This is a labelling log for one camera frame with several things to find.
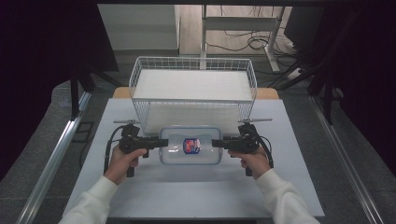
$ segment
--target metal rail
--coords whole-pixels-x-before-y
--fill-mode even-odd
[[[91,95],[89,93],[84,92],[82,94],[79,100],[78,115],[73,121],[70,120],[66,124],[64,132],[62,133],[58,144],[56,145],[55,149],[53,149],[53,152],[49,157],[49,161],[47,162],[46,167],[41,173],[41,176],[38,178],[38,181],[35,184],[35,188],[30,194],[29,199],[27,200],[25,206],[21,211],[20,216],[17,219],[17,224],[30,224],[35,219],[35,215],[37,214],[37,211],[40,208],[40,205],[43,202],[48,189],[50,188],[52,179],[53,177],[55,177],[59,165],[62,162],[64,153],[66,152],[70,142],[72,141],[73,135],[76,132],[79,123],[81,122],[82,115],[84,114],[85,108],[87,107],[90,98]]]
[[[348,157],[347,151],[344,148],[341,140],[339,139],[334,127],[332,125],[329,125],[326,118],[323,116],[321,112],[323,108],[320,102],[318,102],[318,99],[314,98],[313,96],[309,96],[309,99],[311,100],[312,105],[316,109],[319,120],[323,125],[324,131],[329,137],[335,154],[337,155],[352,188],[355,190],[355,193],[361,203],[361,207],[363,208],[363,211],[369,219],[370,223],[384,223],[378,213],[378,209],[376,208],[375,202],[369,190],[364,186],[363,182],[361,181],[361,178],[355,167],[353,166],[352,161]]]

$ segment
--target clear plastic container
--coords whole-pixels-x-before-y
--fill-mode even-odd
[[[169,126],[160,132],[168,139],[168,147],[160,148],[163,164],[218,164],[222,148],[212,147],[212,139],[222,139],[221,131],[213,126]]]

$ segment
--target white jacket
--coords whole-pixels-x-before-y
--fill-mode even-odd
[[[273,214],[276,224],[318,223],[309,214],[298,190],[281,179],[273,169],[260,176],[256,184],[264,195],[264,206]],[[91,189],[78,197],[60,223],[106,223],[109,204],[117,189],[116,184],[101,176]]]

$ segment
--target wooden board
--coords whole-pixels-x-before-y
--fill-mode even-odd
[[[118,87],[114,91],[113,98],[125,99],[131,98],[129,87]],[[257,88],[257,100],[278,100],[279,95],[277,91],[272,88]]]

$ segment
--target colorful label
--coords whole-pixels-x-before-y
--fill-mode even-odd
[[[183,142],[185,154],[198,154],[201,150],[201,144],[198,138],[186,138]]]

